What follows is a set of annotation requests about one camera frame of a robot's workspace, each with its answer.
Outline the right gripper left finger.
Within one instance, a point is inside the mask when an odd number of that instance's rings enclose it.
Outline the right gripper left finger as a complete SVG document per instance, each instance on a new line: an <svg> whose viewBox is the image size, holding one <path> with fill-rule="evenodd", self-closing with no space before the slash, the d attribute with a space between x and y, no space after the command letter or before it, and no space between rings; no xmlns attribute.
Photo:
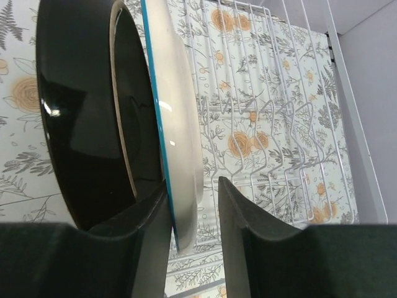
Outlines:
<svg viewBox="0 0 397 298"><path fill-rule="evenodd" d="M85 232L1 224L2 297L162 297L171 242L166 185Z"/></svg>

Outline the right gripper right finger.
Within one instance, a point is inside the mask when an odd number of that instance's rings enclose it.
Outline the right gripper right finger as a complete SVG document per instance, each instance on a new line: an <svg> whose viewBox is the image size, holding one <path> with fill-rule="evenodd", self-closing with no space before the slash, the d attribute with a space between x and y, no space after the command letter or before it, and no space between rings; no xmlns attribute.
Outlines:
<svg viewBox="0 0 397 298"><path fill-rule="evenodd" d="M396 226L295 228L218 180L229 297L395 297Z"/></svg>

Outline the red rimmed beige plate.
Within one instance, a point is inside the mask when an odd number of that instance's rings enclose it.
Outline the red rimmed beige plate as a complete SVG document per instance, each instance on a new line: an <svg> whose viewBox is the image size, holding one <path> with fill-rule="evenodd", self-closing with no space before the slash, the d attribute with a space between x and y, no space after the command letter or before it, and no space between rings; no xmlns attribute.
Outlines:
<svg viewBox="0 0 397 298"><path fill-rule="evenodd" d="M122 1L41 1L36 60L56 179L75 224L89 230L163 180L140 36Z"/></svg>

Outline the watermelon pattern plate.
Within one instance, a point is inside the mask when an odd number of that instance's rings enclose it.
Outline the watermelon pattern plate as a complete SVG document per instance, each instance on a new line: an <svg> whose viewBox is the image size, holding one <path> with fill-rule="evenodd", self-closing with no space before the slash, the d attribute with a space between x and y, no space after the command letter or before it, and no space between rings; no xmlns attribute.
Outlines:
<svg viewBox="0 0 397 298"><path fill-rule="evenodd" d="M149 72L176 249L185 253L197 237L203 197L199 117L188 54L176 34L166 1L142 1Z"/></svg>

